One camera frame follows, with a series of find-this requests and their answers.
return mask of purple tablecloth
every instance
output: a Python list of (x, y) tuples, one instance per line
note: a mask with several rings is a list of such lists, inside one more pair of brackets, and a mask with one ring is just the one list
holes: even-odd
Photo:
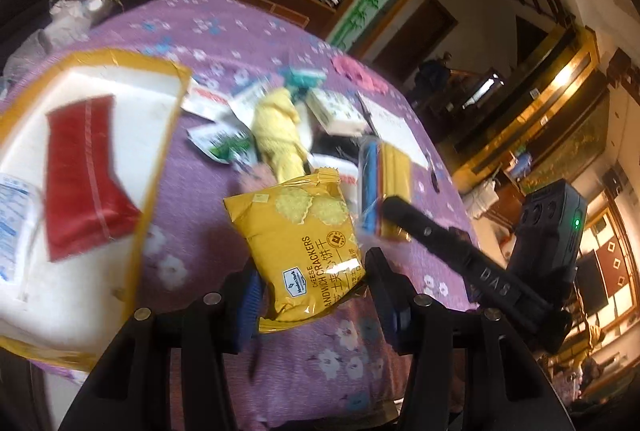
[[(11, 91), (1, 109), (66, 53), (106, 47), (180, 61), (199, 82), (223, 91), (290, 63), (324, 69), (326, 88), (350, 96), (358, 89), (332, 67), (336, 49), (267, 13), (233, 0), (156, 0), (105, 22), (85, 42), (49, 57)], [(366, 93), (406, 118), (433, 160), (440, 193), (429, 174), (415, 166), (414, 204), (438, 223), (473, 234), (449, 174), (402, 95), (393, 87), (385, 95)], [(248, 256), (222, 203), (239, 192), (237, 177), (229, 167), (201, 157), (186, 136), (188, 128), (205, 122), (181, 116), (162, 173), (138, 291), (139, 305), (155, 311), (184, 307), (216, 289)], [(389, 257), (416, 290), (454, 309), (470, 307), (462, 279), (420, 245), (395, 245)], [(245, 430), (359, 413), (399, 398), (409, 365), (409, 358), (397, 357), (383, 341), (370, 296), (350, 300), (311, 324), (260, 335), (242, 354), (225, 358), (238, 426)]]

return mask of cheese sandwich crackers bag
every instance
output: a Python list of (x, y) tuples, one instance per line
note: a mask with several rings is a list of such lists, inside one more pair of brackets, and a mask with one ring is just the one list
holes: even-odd
[(225, 198), (251, 248), (271, 302), (262, 333), (325, 315), (364, 276), (337, 170), (321, 168), (254, 193)]

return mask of small white box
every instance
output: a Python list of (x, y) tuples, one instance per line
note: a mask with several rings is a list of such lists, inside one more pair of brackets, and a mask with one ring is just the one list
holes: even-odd
[(359, 137), (366, 130), (366, 119), (339, 92), (313, 88), (306, 95), (306, 105), (329, 135)]

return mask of pink cloth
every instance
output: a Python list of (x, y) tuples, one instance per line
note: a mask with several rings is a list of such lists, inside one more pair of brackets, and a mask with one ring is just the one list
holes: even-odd
[(375, 74), (370, 73), (364, 66), (348, 55), (337, 55), (331, 58), (335, 71), (348, 77), (354, 84), (368, 92), (386, 94), (389, 86)]

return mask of yellow towel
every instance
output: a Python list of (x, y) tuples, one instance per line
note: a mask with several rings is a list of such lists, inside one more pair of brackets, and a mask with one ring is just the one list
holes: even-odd
[(255, 108), (252, 133), (262, 159), (271, 167), (278, 183), (305, 174), (306, 149), (296, 125), (300, 116), (286, 88), (266, 95)]

